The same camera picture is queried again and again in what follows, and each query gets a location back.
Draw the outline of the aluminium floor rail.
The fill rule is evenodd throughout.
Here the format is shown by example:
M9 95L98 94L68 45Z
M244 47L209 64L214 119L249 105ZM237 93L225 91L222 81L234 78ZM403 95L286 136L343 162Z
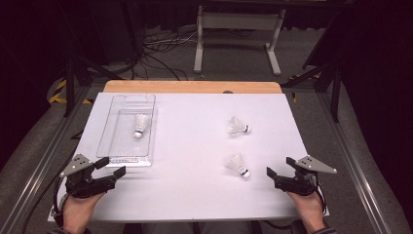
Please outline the aluminium floor rail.
M348 169L348 172L355 185L358 197L364 206L364 209L369 217L370 223L376 234L393 234L393 231L384 219L383 212L373 194L373 191L357 161L357 158L352 154L347 139L339 123L337 123L330 112L330 102L325 94L317 94L322 111L326 115L326 119L338 141L343 159Z
M80 140L100 87L80 88L68 116L54 102L22 140L0 171L0 234L45 234L54 181Z

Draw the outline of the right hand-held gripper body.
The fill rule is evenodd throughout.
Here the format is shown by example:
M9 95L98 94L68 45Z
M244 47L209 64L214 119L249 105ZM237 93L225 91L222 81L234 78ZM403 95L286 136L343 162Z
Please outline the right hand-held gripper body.
M336 174L337 170L322 161L307 155L295 160L298 169L294 177L278 175L274 179L275 187L286 192L292 192L302 196L311 195L319 187L319 173Z

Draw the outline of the person's right hand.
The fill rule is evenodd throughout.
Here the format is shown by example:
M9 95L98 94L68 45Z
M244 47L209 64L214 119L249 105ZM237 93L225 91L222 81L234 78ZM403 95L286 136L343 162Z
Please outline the person's right hand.
M308 196L302 196L292 192L288 192L287 195L295 203L297 213L308 234L315 234L325 227L323 222L322 203L316 192L313 192Z

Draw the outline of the clear plastic storage box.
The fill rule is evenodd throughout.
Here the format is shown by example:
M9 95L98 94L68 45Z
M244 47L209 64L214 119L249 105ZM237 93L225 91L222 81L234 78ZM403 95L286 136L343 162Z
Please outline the clear plastic storage box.
M157 112L155 95L114 96L96 156L108 157L110 167L150 167ZM151 118L141 138L133 136L136 114Z

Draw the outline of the person's left hand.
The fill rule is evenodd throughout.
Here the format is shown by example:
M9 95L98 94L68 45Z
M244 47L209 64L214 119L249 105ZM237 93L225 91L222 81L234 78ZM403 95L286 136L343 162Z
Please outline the person's left hand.
M69 196L63 206L63 229L83 234L94 214L96 204L103 196L103 193L86 199Z

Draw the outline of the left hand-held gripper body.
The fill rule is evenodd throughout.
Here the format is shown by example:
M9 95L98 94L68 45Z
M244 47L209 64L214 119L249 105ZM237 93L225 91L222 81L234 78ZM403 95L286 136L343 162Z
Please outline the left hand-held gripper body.
M83 154L73 157L59 175L60 178L66 178L68 194L85 199L115 188L116 180L112 180L111 175L93 178L92 173L96 170L94 163Z

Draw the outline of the white feather shuttlecock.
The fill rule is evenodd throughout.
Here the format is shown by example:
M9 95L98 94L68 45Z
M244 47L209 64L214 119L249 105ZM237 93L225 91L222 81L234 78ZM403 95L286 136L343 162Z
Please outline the white feather shuttlecock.
M226 163L226 167L238 173L243 178L249 178L250 172L244 163L241 153L237 153L230 157Z
M134 117L134 133L133 136L141 138L150 124L150 116L147 114L136 114Z
M228 134L247 134L250 132L250 126L245 124L237 117L232 117L228 123Z

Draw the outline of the wooden table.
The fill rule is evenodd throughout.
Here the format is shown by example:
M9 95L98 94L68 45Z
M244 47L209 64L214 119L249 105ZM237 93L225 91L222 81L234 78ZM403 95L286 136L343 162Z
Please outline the wooden table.
M276 82L112 80L105 84L103 91L148 94L281 94L282 88Z

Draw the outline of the yellow black floor tape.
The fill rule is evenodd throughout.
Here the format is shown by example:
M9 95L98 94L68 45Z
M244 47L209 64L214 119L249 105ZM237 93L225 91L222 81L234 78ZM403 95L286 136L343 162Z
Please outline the yellow black floor tape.
M61 92L63 91L65 87L66 87L66 80L65 79L60 80L52 96L49 98L49 103L67 104L67 99L65 97L60 96Z

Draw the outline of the black metal stand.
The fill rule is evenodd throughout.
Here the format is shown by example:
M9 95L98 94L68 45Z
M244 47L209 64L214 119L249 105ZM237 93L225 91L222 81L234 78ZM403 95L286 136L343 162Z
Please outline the black metal stand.
M338 107L342 74L337 65L327 63L318 67L315 67L304 74L295 76L293 79L289 79L286 83L281 84L282 88L293 88L300 83L303 83L310 78L318 75L319 78L314 83L313 89L316 93L324 93L329 85L332 85L331 101L330 101L330 114L333 120L338 123Z
M68 56L65 61L65 80L66 80L66 109L65 117L75 107L75 80L78 80L81 87L88 87L92 82L92 73L90 68L95 73L108 77L114 80L121 80L119 72L110 71L103 66L82 57Z

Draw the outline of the white metal stand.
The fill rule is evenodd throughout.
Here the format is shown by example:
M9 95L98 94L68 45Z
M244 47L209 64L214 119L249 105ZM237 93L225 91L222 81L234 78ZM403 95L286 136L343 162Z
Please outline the white metal stand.
M194 72L200 73L203 65L205 29L245 29L272 31L273 37L265 44L265 50L276 76L282 74L276 57L275 48L282 29L285 10L274 15L236 14L236 13L207 13L203 6L198 7L197 15L197 46L194 60Z

